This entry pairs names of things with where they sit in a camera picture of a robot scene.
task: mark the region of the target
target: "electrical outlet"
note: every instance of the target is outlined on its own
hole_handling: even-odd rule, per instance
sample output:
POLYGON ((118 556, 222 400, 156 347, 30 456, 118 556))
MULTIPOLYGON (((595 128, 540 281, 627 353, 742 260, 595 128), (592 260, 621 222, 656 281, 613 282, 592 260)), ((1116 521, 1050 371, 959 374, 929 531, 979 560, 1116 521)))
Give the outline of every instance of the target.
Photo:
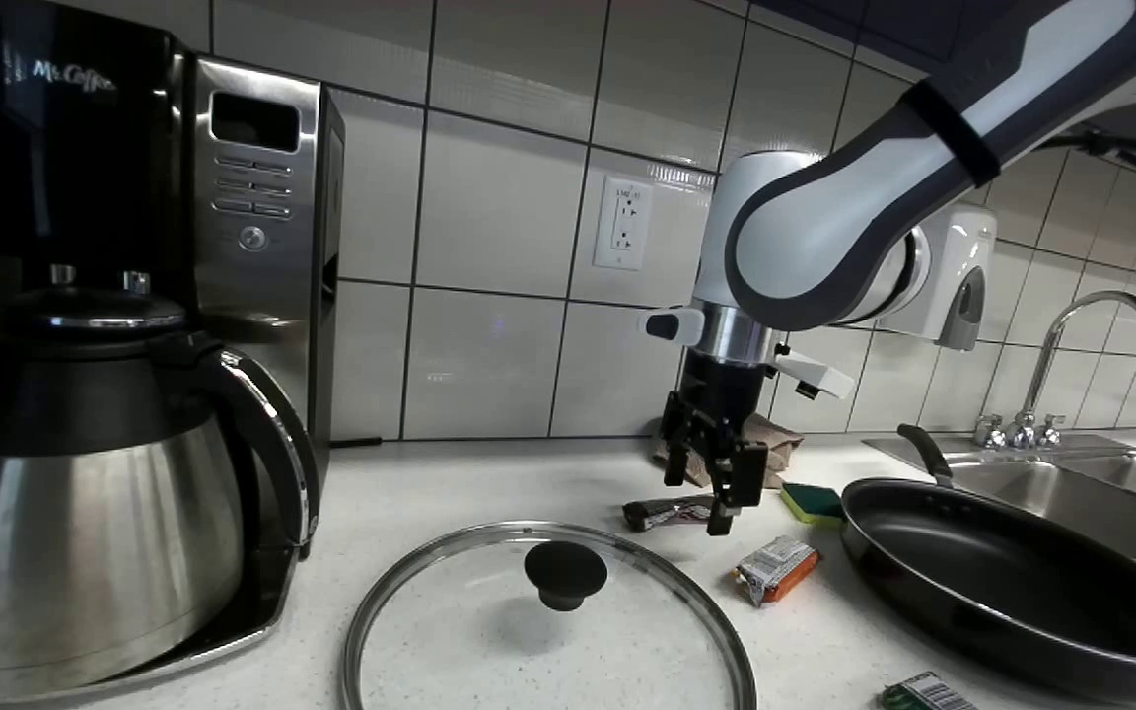
POLYGON ((645 216, 649 189, 642 180, 602 177, 595 264, 638 273, 645 264, 645 216))

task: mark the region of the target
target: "sink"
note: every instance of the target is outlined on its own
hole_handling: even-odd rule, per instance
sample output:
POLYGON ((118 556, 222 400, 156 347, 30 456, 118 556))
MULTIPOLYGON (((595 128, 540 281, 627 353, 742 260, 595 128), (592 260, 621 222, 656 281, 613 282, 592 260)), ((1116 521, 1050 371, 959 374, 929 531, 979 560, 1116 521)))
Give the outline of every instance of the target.
MULTIPOLYGON (((866 441, 890 456, 921 466, 911 441, 866 441)), ((1120 556, 1136 556, 1136 456, 1099 437, 1041 456, 979 456, 974 441, 937 437, 953 469, 953 487, 1058 521, 1120 556)))

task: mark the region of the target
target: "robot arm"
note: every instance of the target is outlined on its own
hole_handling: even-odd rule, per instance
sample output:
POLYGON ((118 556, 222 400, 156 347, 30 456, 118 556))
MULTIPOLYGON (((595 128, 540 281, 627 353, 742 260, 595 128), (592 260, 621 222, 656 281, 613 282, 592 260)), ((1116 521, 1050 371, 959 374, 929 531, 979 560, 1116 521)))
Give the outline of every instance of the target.
POLYGON ((723 172, 695 318, 661 323, 687 347, 661 414, 666 482, 682 482, 687 450, 704 456, 708 531, 762 498, 763 450, 742 441, 742 418, 769 374, 763 332, 879 315, 886 302, 871 282, 921 216, 992 180, 1093 103, 1133 103, 1133 91, 1112 93, 1128 80, 1136 0, 1009 0, 979 43, 834 152, 750 152, 723 172))

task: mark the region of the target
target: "frying pan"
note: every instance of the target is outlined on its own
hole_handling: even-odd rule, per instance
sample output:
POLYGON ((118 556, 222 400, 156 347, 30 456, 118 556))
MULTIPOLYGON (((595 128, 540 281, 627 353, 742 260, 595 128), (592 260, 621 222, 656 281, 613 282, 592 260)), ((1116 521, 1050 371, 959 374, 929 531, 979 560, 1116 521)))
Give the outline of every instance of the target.
POLYGON ((845 487, 845 549, 917 628, 1079 700, 1136 705, 1136 563, 1020 510, 959 494, 917 424, 897 424, 937 483, 845 487))

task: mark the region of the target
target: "white countertop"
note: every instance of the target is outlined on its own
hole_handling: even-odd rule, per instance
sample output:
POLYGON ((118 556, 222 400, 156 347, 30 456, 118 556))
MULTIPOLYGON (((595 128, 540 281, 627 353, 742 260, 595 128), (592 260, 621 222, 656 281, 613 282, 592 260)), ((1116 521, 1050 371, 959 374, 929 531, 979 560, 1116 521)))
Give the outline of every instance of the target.
MULTIPOLYGON (((848 483, 921 473, 854 441, 803 441, 784 475, 848 483)), ((687 494, 695 487, 661 487, 638 441, 419 441, 336 453, 316 552, 295 570, 281 631, 222 667, 93 705, 331 710, 347 621, 365 586, 410 549, 491 521, 562 521, 627 536, 621 499, 687 494)), ((816 531, 825 552, 816 577, 779 602, 750 607, 723 577, 775 531, 803 529, 763 494, 727 538, 699 525, 635 536, 723 602, 750 648, 762 710, 866 710, 884 684, 917 671, 937 671, 979 710, 1068 705, 915 634, 854 581, 834 531, 816 531)))

